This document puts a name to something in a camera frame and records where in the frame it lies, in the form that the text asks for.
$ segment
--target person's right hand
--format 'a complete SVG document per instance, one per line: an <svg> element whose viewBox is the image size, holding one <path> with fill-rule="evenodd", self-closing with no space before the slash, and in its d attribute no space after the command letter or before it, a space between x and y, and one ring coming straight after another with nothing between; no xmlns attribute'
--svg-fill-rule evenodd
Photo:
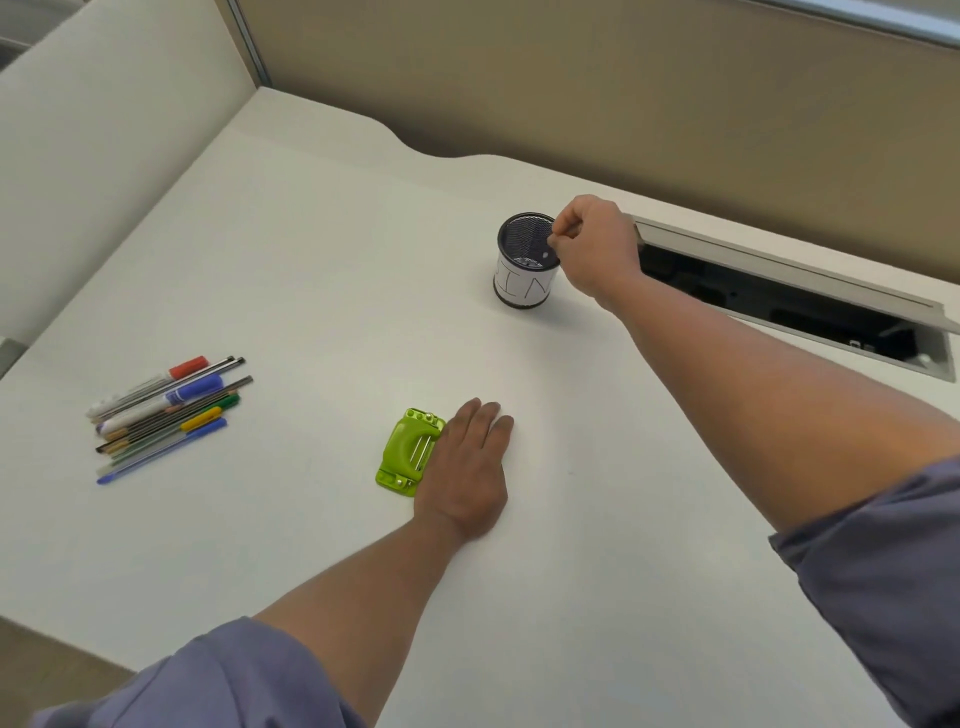
<svg viewBox="0 0 960 728"><path fill-rule="evenodd" d="M569 281L605 307L622 280L642 275L634 221L609 200L573 198L557 215L547 242Z"/></svg>

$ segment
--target blue pen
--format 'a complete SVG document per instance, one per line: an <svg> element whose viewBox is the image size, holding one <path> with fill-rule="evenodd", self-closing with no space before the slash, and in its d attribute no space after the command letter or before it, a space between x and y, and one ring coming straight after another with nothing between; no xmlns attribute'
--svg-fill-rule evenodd
<svg viewBox="0 0 960 728"><path fill-rule="evenodd" d="M138 423L146 417L162 412L173 404L183 404L188 400L195 400L197 397L203 397L211 392L216 392L218 389L223 389L223 386L224 381L220 375L205 376L202 379L197 379L197 381L184 384L179 389L158 395L151 400L141 402L130 409L115 414L106 422L97 425L97 432L107 437L114 430Z"/></svg>
<svg viewBox="0 0 960 728"><path fill-rule="evenodd" d="M211 432L216 432L218 429L222 429L223 427L226 427L226 426L227 426L227 421L222 417L218 417L212 423L208 423L203 427L198 427L192 432L188 432L186 437L184 437L182 440L178 440L176 443L173 443L172 445L164 449L151 452L149 455L141 457L139 460L134 460L132 463L130 463L130 465L126 465L123 468L119 468L113 471L112 473L107 473L103 477L97 478L97 485L107 485L108 483L111 483L114 480L116 480L121 475L126 475L130 471L135 471L141 465L146 465L147 463L156 460L158 457L163 457L163 455L167 454L168 452L173 452L177 448L182 448L184 445L189 445L194 440L199 440L205 435L208 435Z"/></svg>

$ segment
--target forearm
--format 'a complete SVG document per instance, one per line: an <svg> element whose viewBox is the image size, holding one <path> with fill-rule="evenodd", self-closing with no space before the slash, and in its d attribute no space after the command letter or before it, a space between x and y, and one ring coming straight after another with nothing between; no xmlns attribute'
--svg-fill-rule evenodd
<svg viewBox="0 0 960 728"><path fill-rule="evenodd" d="M785 530L960 452L960 424L643 275L602 302L711 452Z"/></svg>
<svg viewBox="0 0 960 728"><path fill-rule="evenodd" d="M256 616L305 644L373 726L427 600L462 545L453 522L417 516L297 587Z"/></svg>

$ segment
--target black mesh pen holder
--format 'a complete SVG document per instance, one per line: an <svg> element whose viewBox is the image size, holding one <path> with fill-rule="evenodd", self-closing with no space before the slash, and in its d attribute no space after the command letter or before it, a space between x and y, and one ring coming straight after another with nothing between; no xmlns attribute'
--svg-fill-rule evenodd
<svg viewBox="0 0 960 728"><path fill-rule="evenodd" d="M521 212L500 226L496 245L500 257L493 275L493 292L512 308L535 308L550 295L560 259L546 239L553 218Z"/></svg>

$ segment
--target marker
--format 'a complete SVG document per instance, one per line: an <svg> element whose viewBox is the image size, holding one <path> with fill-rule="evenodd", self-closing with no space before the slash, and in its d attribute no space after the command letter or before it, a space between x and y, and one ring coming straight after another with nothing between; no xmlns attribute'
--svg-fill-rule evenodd
<svg viewBox="0 0 960 728"><path fill-rule="evenodd" d="M252 382L252 376L244 376L242 379L237 379L231 384L225 385L223 389L218 389L216 392L202 397L199 400L194 400L188 404L178 404L176 407L168 407L163 412L157 412L155 415L141 420L138 423L134 423L129 427L121 427L118 430L114 430L109 435L104 436L107 441L97 447L96 450L97 452L111 453L137 440L142 440L147 435L153 435L164 427L179 425L184 420L189 420L198 412L202 412L207 407L212 406L217 400L221 400L227 395L236 394L238 389Z"/></svg>
<svg viewBox="0 0 960 728"><path fill-rule="evenodd" d="M154 460L157 460L158 458L163 457L168 452L173 452L175 449L182 448L184 445L189 445L190 443L196 440L199 440L200 438L210 434L211 432L216 432L218 429L221 429L222 427L226 427L226 426L227 426L227 421L224 418L220 417L214 420L212 423L208 423L207 425L204 425L199 429L195 429L192 432L187 432L183 435L182 438L180 438L177 442L173 443L172 445L168 445L165 448L157 450L156 452L151 452L149 455L144 455L143 457L137 460L134 460L133 462L128 463L127 465L117 468L115 471L111 473L107 473L106 475L101 475L100 477L97 478L97 485L107 485L108 483L111 483L114 480L116 480L118 477L126 475L130 471L136 470L141 465L146 465L147 463L151 463Z"/></svg>
<svg viewBox="0 0 960 728"><path fill-rule="evenodd" d="M105 400L98 401L96 404L86 410L86 416L91 420L97 418L125 401L133 400L139 395L147 392L153 392L155 389L158 389L165 384L169 384L172 381L183 379L185 376L196 374L199 370L209 366L209 364L210 362L206 360L205 356L198 356L195 359L184 361L182 364L178 364L176 367L168 369L163 374L151 376L146 381L141 382L135 387L127 390L122 395L111 395Z"/></svg>
<svg viewBox="0 0 960 728"><path fill-rule="evenodd" d="M213 422L220 417L225 410L231 409L239 403L240 395L229 395L218 401L213 406L209 407L209 409L204 410L199 415L191 417L189 420L179 423L178 425L165 427L160 432L149 435L138 442L132 443L124 448L114 450L111 453L112 460L109 465L105 465L103 468L98 470L97 474L104 475L109 473L111 470L113 470L113 468L116 467L117 463L129 460L135 455L142 454L146 450L156 448L158 445L168 445L169 442L171 442L172 436L182 435L184 432L190 432L191 430L202 427L209 422Z"/></svg>
<svg viewBox="0 0 960 728"><path fill-rule="evenodd" d="M95 425L99 425L100 423L105 422L106 420L109 420L111 417L113 417L113 415L119 414L120 412L123 412L125 409L129 409L130 407L133 407L135 404L140 404L141 402L152 399L157 395L166 394L171 389L178 389L184 384L189 384L192 381L197 381L197 379L202 379L207 375L222 374L223 372L226 372L227 370L232 369L233 367L239 367L245 361L246 359L244 359L242 356L239 359L236 359L233 356L228 356L226 359L221 359L216 364L211 364L208 367L204 367L203 369L199 370L198 372L195 372L192 375L185 376L183 379L179 379L174 382L167 382L166 384L161 384L150 390L144 390L140 394L136 395L136 397L132 397L132 398L129 398L128 400L123 400L121 402L118 402L116 406L112 407L106 412L101 413L97 417L91 417L90 421L93 422Z"/></svg>
<svg viewBox="0 0 960 728"><path fill-rule="evenodd" d="M97 425L97 432L101 435L109 435L113 430L132 425L146 417L162 412L171 404L183 404L189 400L195 400L214 392L224 386L224 381L220 375L209 375L203 379L184 384L180 389L167 392L165 395L159 395L151 400L141 402L135 407L125 409L118 415L114 415L109 420Z"/></svg>

